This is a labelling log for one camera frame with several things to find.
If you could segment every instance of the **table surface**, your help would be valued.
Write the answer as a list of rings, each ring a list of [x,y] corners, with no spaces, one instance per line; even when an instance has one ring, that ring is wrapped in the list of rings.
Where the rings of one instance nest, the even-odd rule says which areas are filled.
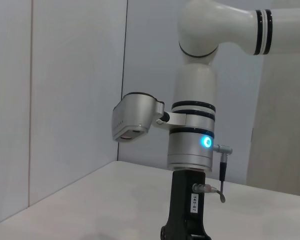
[[[0,240],[160,240],[171,180],[167,170],[112,162],[0,223]],[[300,240],[300,196],[228,182],[224,194],[225,203],[205,197],[212,240]]]

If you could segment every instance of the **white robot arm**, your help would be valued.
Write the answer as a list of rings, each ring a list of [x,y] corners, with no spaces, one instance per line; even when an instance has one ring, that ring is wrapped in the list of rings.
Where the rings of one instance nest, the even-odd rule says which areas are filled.
[[[300,53],[300,9],[245,11],[192,0],[178,16],[178,35],[186,65],[176,76],[171,112],[147,93],[129,93],[113,110],[112,136],[133,141],[151,124],[169,130],[167,165],[174,172],[161,240],[211,240],[203,227],[204,196],[218,193],[225,202],[223,181],[232,149],[214,145],[217,77],[210,63],[224,42],[250,55]],[[221,153],[221,191],[205,184],[214,151]]]

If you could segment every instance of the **label sticker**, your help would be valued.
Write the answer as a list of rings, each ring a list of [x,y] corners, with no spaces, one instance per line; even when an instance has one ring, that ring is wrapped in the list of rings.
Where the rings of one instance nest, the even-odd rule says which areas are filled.
[[[190,213],[198,213],[199,194],[191,193]]]

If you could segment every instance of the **white wall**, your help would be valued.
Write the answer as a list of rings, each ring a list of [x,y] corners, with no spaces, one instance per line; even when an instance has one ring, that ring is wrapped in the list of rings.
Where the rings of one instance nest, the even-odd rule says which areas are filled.
[[[117,159],[126,0],[34,0],[30,204]]]
[[[0,221],[28,206],[31,2],[0,0]]]
[[[300,8],[300,0],[272,7]],[[300,54],[264,57],[247,184],[300,195]]]
[[[177,12],[187,0],[129,0],[123,93],[147,92],[171,109],[175,74],[182,66]],[[220,0],[233,7],[267,9],[271,0]],[[213,68],[218,75],[215,142],[233,147],[226,179],[246,182],[251,133],[262,73],[262,56],[248,56],[231,43],[220,46]],[[155,129],[134,143],[119,145],[119,160],[165,168],[168,132]],[[214,155],[213,175],[219,172]]]

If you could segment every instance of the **blue led light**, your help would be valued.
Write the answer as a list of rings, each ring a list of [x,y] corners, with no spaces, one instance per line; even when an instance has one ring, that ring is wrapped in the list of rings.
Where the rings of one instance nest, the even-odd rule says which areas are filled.
[[[208,136],[204,136],[203,138],[201,138],[201,145],[207,149],[210,148],[212,145],[211,138]]]

